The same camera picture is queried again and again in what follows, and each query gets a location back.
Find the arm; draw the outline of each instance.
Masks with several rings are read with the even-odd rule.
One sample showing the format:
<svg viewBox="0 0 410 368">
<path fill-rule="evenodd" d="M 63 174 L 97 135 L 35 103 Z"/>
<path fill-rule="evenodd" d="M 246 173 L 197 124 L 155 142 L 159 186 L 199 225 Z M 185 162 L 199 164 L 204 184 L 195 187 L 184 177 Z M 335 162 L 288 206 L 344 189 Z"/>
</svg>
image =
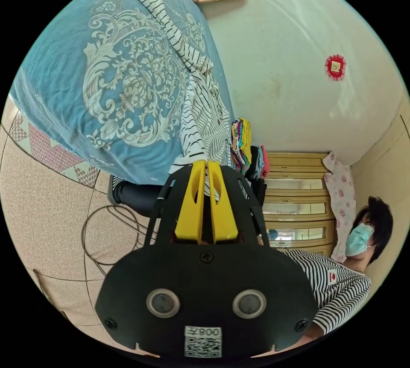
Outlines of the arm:
<svg viewBox="0 0 410 368">
<path fill-rule="evenodd" d="M 282 351 L 270 351 L 270 352 L 266 352 L 265 354 L 260 354 L 260 355 L 256 355 L 256 357 L 259 356 L 268 356 L 268 355 L 273 355 L 273 354 L 279 354 L 281 352 L 285 352 L 285 351 L 289 351 L 289 350 L 293 350 L 294 348 L 297 347 L 301 347 L 302 345 L 308 344 L 309 342 L 314 341 L 315 339 L 318 339 L 320 337 L 324 336 L 324 332 L 323 330 L 315 323 L 312 323 L 312 325 L 306 330 L 305 334 L 303 335 L 302 338 L 300 338 L 300 340 L 291 345 L 288 348 L 285 348 Z"/>
<path fill-rule="evenodd" d="M 316 314 L 313 323 L 305 331 L 303 337 L 292 346 L 281 351 L 270 351 L 265 354 L 257 356 L 267 356 L 278 354 L 280 352 L 292 350 L 309 342 L 318 339 L 325 334 L 333 331 L 340 325 L 344 324 L 346 320 L 356 311 L 359 306 L 366 299 L 369 292 L 368 280 L 362 280 L 347 287 L 343 292 L 339 293 L 337 297 L 329 301 Z"/>
</svg>

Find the tiled floor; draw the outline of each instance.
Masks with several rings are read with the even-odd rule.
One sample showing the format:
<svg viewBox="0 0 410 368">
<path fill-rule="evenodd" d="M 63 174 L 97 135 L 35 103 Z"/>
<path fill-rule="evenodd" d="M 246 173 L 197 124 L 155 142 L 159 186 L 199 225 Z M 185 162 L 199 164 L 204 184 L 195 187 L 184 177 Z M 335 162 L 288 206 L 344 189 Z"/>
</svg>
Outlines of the tiled floor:
<svg viewBox="0 0 410 368">
<path fill-rule="evenodd" d="M 0 159 L 1 205 L 27 272 L 80 331 L 122 348 L 94 312 L 104 276 L 81 241 L 87 217 L 109 205 L 109 175 L 33 127 L 9 98 L 0 126 Z M 148 219 L 132 214 L 118 206 L 89 218 L 85 246 L 95 260 L 112 264 L 141 246 Z M 102 265 L 105 272 L 110 267 Z"/>
</svg>

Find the wardrobe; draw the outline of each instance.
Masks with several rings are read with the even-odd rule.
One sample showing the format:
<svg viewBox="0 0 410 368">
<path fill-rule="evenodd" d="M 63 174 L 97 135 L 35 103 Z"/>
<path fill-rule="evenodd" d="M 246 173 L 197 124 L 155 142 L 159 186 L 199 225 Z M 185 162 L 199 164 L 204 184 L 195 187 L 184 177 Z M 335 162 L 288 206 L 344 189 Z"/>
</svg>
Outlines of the wardrobe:
<svg viewBox="0 0 410 368">
<path fill-rule="evenodd" d="M 276 230 L 271 247 L 330 256 L 336 221 L 323 176 L 328 153 L 268 153 L 270 171 L 263 205 L 266 229 Z"/>
</svg>

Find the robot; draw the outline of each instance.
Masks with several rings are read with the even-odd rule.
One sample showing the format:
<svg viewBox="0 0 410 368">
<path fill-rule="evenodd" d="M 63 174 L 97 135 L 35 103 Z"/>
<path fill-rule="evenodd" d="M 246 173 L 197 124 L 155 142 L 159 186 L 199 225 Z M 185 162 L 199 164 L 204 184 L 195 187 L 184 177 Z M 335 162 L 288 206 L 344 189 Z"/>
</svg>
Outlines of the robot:
<svg viewBox="0 0 410 368">
<path fill-rule="evenodd" d="M 206 174 L 218 201 L 204 196 Z M 170 175 L 143 247 L 111 268 L 95 310 L 117 343 L 192 366 L 283 350 L 317 304 L 301 267 L 269 246 L 245 177 L 199 161 Z"/>
</svg>

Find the hair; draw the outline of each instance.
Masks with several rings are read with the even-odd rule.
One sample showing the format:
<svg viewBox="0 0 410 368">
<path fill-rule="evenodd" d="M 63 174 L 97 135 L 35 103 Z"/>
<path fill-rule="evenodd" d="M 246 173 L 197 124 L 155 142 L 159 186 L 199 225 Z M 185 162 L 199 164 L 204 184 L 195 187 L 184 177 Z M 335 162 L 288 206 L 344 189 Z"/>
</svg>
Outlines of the hair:
<svg viewBox="0 0 410 368">
<path fill-rule="evenodd" d="M 364 206 L 356 216 L 352 230 L 359 225 L 366 214 L 368 214 L 370 224 L 375 230 L 373 233 L 375 251 L 369 261 L 371 264 L 380 257 L 392 236 L 393 216 L 388 204 L 379 197 L 370 196 L 368 205 Z"/>
</svg>

